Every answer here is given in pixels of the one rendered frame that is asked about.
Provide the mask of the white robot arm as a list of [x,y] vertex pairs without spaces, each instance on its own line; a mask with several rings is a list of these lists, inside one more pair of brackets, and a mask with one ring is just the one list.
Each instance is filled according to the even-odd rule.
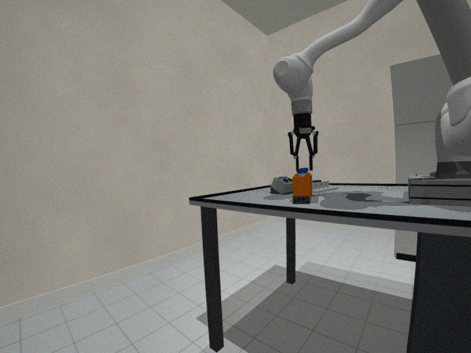
[[[277,85],[291,100],[292,115],[312,114],[311,75],[317,59],[366,31],[403,0],[369,0],[348,24],[304,51],[279,59]],[[466,0],[416,0],[434,37],[453,86],[436,117],[436,178],[471,178],[471,9]],[[448,112],[449,111],[449,112]]]

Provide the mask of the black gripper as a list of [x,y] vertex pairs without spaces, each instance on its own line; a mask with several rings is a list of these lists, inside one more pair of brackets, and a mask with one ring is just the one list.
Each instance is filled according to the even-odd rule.
[[[311,141],[309,136],[311,133],[300,133],[299,132],[299,125],[311,125],[311,114],[310,113],[299,113],[294,115],[294,130],[288,133],[289,141],[290,141],[290,154],[293,155],[293,158],[296,159],[296,171],[299,169],[299,161],[298,161],[298,151],[300,147],[300,141],[301,139],[305,139],[307,143],[307,147],[309,150],[309,170],[313,170],[313,158],[315,157],[315,154],[317,154],[317,136],[319,134],[318,131],[311,130],[313,133],[313,149],[311,146]],[[296,149],[294,152],[294,147],[293,147],[293,134],[297,136],[297,142],[296,142]]]

